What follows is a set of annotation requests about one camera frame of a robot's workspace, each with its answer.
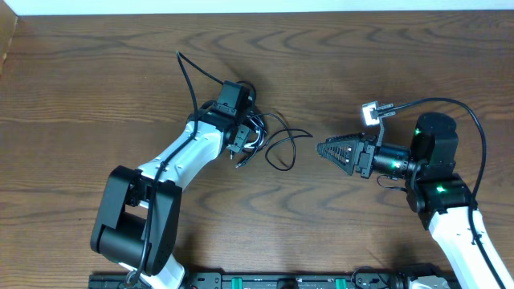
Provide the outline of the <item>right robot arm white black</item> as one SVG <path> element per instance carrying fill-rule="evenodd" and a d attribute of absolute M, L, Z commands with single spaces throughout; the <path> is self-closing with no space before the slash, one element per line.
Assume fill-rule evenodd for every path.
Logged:
<path fill-rule="evenodd" d="M 411 210 L 443 250 L 462 288 L 511 288 L 513 279 L 472 192 L 454 171 L 458 144 L 455 121 L 428 112 L 418 118 L 409 148 L 357 133 L 328 138 L 316 151 L 348 175 L 380 173 L 404 180 Z"/>

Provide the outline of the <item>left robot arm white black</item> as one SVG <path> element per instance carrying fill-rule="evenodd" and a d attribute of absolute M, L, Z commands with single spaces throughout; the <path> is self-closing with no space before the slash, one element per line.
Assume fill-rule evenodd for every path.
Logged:
<path fill-rule="evenodd" d="M 191 114 L 183 133 L 151 161 L 108 176 L 90 246 L 128 269 L 115 288 L 178 288 L 186 270 L 173 257 L 182 194 L 225 149 L 243 151 L 255 109 L 252 83 L 225 81 L 216 100 Z"/>

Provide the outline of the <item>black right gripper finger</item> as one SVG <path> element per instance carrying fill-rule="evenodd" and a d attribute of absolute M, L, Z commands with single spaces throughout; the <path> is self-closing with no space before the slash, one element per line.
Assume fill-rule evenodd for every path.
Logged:
<path fill-rule="evenodd" d="M 357 138 L 352 140 L 326 140 L 316 145 L 316 151 L 321 157 L 331 161 L 348 175 L 352 175 L 358 141 Z"/>
<path fill-rule="evenodd" d="M 362 136 L 364 136 L 364 133 L 363 132 L 359 132 L 359 133 L 352 133 L 352 134 L 347 134 L 347 135 L 342 135 L 342 136 L 331 136 L 329 138 L 327 138 L 327 140 L 352 140 L 352 139 L 360 139 Z"/>

